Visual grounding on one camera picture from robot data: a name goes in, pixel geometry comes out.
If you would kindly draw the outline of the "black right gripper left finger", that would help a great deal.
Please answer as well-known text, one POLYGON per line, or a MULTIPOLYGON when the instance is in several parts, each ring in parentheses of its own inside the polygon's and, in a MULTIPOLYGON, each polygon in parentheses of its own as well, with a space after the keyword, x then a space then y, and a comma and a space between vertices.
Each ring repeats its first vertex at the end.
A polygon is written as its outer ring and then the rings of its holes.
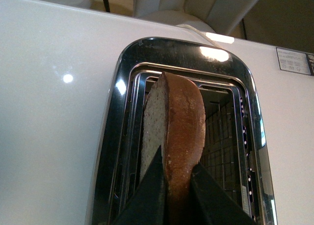
POLYGON ((166 225, 166 184, 159 147, 142 181, 114 225, 166 225))

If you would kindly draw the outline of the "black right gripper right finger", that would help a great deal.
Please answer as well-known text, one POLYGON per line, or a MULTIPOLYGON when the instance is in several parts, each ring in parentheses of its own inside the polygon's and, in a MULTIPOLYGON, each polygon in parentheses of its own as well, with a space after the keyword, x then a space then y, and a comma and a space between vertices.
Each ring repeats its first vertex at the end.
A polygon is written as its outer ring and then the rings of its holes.
POLYGON ((201 165, 191 175, 193 225, 255 225, 201 165))

